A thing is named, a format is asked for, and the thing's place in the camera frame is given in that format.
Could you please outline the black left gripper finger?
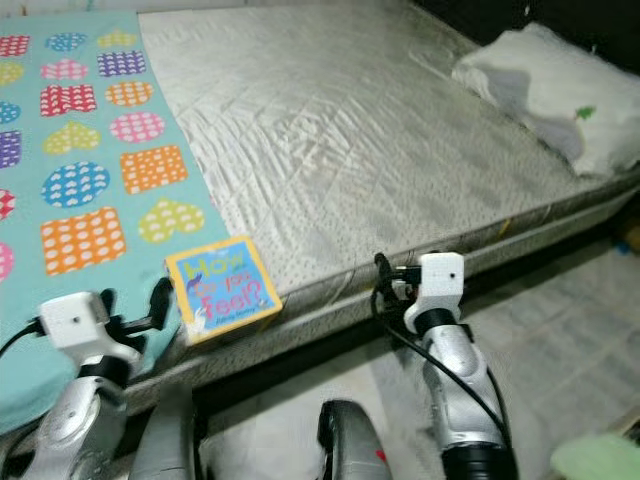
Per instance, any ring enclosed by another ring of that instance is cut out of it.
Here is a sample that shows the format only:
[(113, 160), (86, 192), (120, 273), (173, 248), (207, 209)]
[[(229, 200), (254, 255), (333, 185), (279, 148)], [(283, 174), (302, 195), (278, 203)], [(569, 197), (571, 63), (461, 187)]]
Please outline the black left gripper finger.
[(168, 276), (157, 280), (148, 298), (148, 328), (163, 330), (166, 325), (166, 316), (172, 306), (173, 297), (172, 279)]

